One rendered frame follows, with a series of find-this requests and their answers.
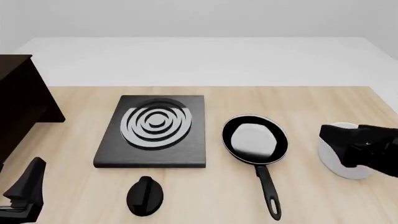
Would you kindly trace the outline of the flat black stove plate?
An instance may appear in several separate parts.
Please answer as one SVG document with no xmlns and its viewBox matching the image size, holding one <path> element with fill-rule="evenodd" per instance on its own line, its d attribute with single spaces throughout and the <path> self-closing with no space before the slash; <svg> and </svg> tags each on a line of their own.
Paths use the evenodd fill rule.
<svg viewBox="0 0 398 224">
<path fill-rule="evenodd" d="M 206 167 L 205 97 L 121 96 L 93 165 L 97 168 Z"/>
</svg>

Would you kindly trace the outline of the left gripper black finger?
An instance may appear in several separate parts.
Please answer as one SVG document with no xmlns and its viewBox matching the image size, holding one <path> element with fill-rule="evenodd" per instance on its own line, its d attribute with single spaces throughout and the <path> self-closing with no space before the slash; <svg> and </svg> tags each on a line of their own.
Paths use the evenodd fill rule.
<svg viewBox="0 0 398 224">
<path fill-rule="evenodd" d="M 46 164 L 42 158 L 33 158 L 19 179 L 3 196 L 10 199 L 11 203 L 42 206 L 44 204 L 42 186 Z"/>
</svg>

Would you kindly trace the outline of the dark wooden cabinet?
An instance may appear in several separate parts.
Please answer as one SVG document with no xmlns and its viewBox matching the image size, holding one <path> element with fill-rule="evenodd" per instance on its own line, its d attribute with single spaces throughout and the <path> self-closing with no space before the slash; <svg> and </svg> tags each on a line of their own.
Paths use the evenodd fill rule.
<svg viewBox="0 0 398 224">
<path fill-rule="evenodd" d="M 35 123 L 65 121 L 31 57 L 0 54 L 0 166 Z"/>
</svg>

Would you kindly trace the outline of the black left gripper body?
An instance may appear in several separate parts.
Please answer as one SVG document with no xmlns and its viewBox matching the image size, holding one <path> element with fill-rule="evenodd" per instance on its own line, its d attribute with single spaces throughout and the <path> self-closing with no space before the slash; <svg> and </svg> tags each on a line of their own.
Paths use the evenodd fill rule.
<svg viewBox="0 0 398 224">
<path fill-rule="evenodd" d="M 10 199 L 10 206 L 0 205 L 0 224 L 23 224 L 37 221 L 42 210 L 42 198 Z"/>
</svg>

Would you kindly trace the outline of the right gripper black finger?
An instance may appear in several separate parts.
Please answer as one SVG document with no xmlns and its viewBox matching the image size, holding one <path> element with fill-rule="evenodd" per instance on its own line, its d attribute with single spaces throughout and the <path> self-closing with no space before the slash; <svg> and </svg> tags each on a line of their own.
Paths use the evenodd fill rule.
<svg viewBox="0 0 398 224">
<path fill-rule="evenodd" d="M 398 137 L 398 128 L 360 124 L 358 129 L 360 130 L 359 135 L 364 141 L 378 141 L 383 138 Z"/>
<path fill-rule="evenodd" d="M 357 124 L 323 124 L 320 128 L 320 138 L 335 150 L 361 143 L 359 134 Z"/>
</svg>

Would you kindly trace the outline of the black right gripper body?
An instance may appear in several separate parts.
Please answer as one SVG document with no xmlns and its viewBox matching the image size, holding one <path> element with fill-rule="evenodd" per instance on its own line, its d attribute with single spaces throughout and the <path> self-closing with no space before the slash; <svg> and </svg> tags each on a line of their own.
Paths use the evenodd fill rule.
<svg viewBox="0 0 398 224">
<path fill-rule="evenodd" d="M 365 166 L 398 177 L 398 138 L 347 144 L 339 148 L 337 155 L 345 167 Z"/>
</svg>

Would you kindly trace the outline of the round black stove knob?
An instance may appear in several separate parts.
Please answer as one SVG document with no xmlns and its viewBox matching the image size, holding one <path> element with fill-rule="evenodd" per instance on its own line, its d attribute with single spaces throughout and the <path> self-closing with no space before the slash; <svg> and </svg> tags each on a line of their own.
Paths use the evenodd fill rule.
<svg viewBox="0 0 398 224">
<path fill-rule="evenodd" d="M 142 176 L 128 191 L 127 207 L 135 216 L 154 214 L 162 205 L 164 192 L 152 177 Z"/>
</svg>

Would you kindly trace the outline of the black frying pan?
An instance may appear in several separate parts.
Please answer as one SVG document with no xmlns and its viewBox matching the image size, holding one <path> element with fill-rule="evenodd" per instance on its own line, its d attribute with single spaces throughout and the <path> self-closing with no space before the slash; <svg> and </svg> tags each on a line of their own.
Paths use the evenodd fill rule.
<svg viewBox="0 0 398 224">
<path fill-rule="evenodd" d="M 282 210 L 267 165 L 286 155 L 289 148 L 286 132 L 268 117 L 241 114 L 225 122 L 221 139 L 232 156 L 255 167 L 268 211 L 274 220 L 279 221 Z"/>
</svg>

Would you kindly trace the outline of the white mug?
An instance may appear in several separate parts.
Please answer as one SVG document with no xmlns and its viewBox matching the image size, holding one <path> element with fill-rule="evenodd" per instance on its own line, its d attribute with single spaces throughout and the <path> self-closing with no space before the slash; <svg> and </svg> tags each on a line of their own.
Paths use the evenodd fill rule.
<svg viewBox="0 0 398 224">
<path fill-rule="evenodd" d="M 327 143 L 326 139 L 328 131 L 321 126 L 318 135 L 318 156 L 324 166 L 326 166 L 332 173 L 349 180 L 362 180 L 371 176 L 370 168 L 365 166 L 345 167 L 338 158 L 338 155 L 333 150 L 331 143 Z"/>
</svg>

